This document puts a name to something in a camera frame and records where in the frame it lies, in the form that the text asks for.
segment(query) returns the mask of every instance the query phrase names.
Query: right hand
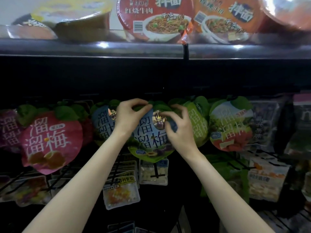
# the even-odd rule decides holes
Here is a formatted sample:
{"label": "right hand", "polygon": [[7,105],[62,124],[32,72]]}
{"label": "right hand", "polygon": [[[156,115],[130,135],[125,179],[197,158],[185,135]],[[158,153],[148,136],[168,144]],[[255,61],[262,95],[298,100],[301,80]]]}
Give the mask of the right hand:
{"label": "right hand", "polygon": [[188,109],[181,105],[172,105],[171,107],[181,110],[182,118],[175,112],[166,111],[160,113],[161,116],[171,117],[177,124],[177,131],[173,132],[168,121],[165,122],[165,130],[169,141],[172,143],[178,153],[183,158],[190,156],[197,150],[196,143],[193,138],[192,124],[189,118]]}

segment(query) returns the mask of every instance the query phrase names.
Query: noodle picture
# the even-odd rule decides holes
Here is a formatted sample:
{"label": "noodle picture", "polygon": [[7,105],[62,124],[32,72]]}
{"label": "noodle picture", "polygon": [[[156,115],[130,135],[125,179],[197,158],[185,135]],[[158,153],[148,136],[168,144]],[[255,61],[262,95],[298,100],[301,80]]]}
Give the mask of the noodle picture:
{"label": "noodle picture", "polygon": [[175,34],[184,31],[189,21],[184,15],[174,16],[176,19],[155,17],[147,25],[146,30],[158,34]]}
{"label": "noodle picture", "polygon": [[245,30],[228,19],[208,19],[206,26],[212,33],[244,33]]}

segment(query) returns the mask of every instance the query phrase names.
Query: left hand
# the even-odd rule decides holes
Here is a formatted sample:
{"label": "left hand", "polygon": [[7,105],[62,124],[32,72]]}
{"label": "left hand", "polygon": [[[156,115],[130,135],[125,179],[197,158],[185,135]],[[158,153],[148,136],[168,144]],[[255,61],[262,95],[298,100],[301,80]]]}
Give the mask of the left hand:
{"label": "left hand", "polygon": [[[136,112],[132,109],[136,105],[145,106]],[[127,137],[130,137],[132,132],[138,126],[140,119],[151,109],[152,105],[148,104],[148,101],[139,98],[122,101],[117,108],[114,132],[121,132]]]}

